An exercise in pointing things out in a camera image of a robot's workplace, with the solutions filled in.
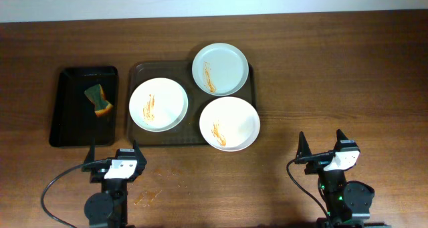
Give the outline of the black rectangular tray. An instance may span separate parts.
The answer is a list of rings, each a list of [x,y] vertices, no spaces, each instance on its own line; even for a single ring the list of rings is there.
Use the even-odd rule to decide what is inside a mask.
[[[94,105],[84,91],[100,84],[114,107],[107,115],[97,117]],[[118,71],[114,66],[74,67],[63,69],[51,122],[49,144],[54,147],[109,146],[115,139]]]

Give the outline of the white plate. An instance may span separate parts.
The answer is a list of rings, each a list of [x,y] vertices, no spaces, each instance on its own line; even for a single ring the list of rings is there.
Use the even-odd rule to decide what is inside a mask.
[[[131,94],[128,109],[132,121],[149,132],[164,132],[185,117],[189,99],[178,82],[153,78],[140,84]]]
[[[249,102],[231,96],[208,103],[199,119],[205,141],[225,152],[240,151],[253,144],[260,128],[256,109]]]

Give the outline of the green and yellow sponge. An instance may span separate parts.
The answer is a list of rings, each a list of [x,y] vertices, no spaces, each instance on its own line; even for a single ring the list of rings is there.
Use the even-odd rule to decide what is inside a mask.
[[[94,105],[94,113],[99,118],[107,115],[113,110],[113,105],[107,101],[104,89],[100,84],[96,84],[84,91],[85,96]]]

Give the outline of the pale grey plate top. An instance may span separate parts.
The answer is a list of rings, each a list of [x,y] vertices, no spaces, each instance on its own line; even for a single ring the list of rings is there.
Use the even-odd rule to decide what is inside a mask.
[[[235,46],[212,43],[197,53],[191,71],[202,91],[213,96],[228,96],[246,83],[249,64],[242,51]]]

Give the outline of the brown plastic serving tray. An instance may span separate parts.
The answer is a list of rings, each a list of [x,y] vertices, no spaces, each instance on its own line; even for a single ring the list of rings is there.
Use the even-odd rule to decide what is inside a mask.
[[[176,81],[187,93],[189,106],[183,120],[164,132],[149,132],[139,127],[127,116],[126,134],[130,142],[138,141],[143,147],[205,145],[199,129],[199,119],[204,107],[216,99],[196,85],[192,75],[191,61],[140,62],[130,69],[128,94],[143,82],[153,78],[168,78]]]

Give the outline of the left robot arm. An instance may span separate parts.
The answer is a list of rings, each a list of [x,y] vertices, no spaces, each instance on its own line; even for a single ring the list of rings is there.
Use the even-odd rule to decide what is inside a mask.
[[[95,161],[92,145],[84,160],[83,172],[90,173],[90,182],[101,184],[101,191],[93,194],[84,205],[89,226],[126,228],[128,223],[128,184],[139,177],[147,160],[137,141],[132,148],[120,148],[115,156]]]

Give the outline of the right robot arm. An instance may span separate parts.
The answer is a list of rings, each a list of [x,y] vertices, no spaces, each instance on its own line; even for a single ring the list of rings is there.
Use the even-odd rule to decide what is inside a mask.
[[[294,184],[320,206],[324,218],[316,221],[317,227],[387,227],[384,223],[367,223],[375,190],[359,181],[347,181],[345,172],[356,165],[360,155],[357,143],[338,129],[332,150],[313,154],[304,133],[299,133],[295,159],[286,165],[286,171]],[[306,175],[317,175],[318,192],[324,205],[304,189],[290,172],[290,165],[304,164]]]

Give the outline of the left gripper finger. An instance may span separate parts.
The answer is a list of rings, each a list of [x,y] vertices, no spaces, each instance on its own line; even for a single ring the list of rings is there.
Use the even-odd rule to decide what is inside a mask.
[[[147,160],[142,154],[139,148],[138,142],[136,140],[133,141],[133,149],[134,149],[135,157],[137,159],[138,166],[146,166]]]
[[[88,164],[90,162],[94,162],[94,157],[95,157],[95,138],[92,139],[91,144],[90,144],[90,149],[84,159],[84,164]]]

